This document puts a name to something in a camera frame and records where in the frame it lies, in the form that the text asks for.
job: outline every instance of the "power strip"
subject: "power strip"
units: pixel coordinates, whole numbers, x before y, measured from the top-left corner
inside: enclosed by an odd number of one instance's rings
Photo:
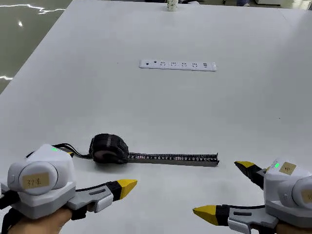
[[[192,71],[216,71],[214,62],[176,62],[157,59],[143,59],[140,61],[140,68],[192,70]]]

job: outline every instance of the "shiny floor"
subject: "shiny floor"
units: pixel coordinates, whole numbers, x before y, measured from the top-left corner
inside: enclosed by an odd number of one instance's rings
[[[71,1],[1,0],[0,94]],[[222,0],[206,0],[202,4],[222,5]],[[235,5],[235,0],[227,0],[226,5]],[[251,6],[279,7],[257,5],[254,0]]]

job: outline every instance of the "finger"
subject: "finger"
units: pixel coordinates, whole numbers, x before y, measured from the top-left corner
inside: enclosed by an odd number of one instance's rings
[[[63,227],[72,218],[72,212],[69,209],[61,208],[53,213],[50,221],[58,227]]]
[[[277,234],[310,234],[312,229],[310,228],[298,228],[287,223],[279,223],[276,227]]]

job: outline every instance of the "table surface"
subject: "table surface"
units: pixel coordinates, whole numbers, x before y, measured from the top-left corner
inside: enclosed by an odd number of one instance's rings
[[[98,133],[132,152],[215,153],[217,168],[74,158],[78,187],[133,178],[122,201],[63,233],[233,233],[193,214],[259,205],[234,161],[312,166],[312,13],[75,0],[0,97],[1,175],[43,143],[82,153]],[[149,70],[140,59],[212,61],[217,72]]]

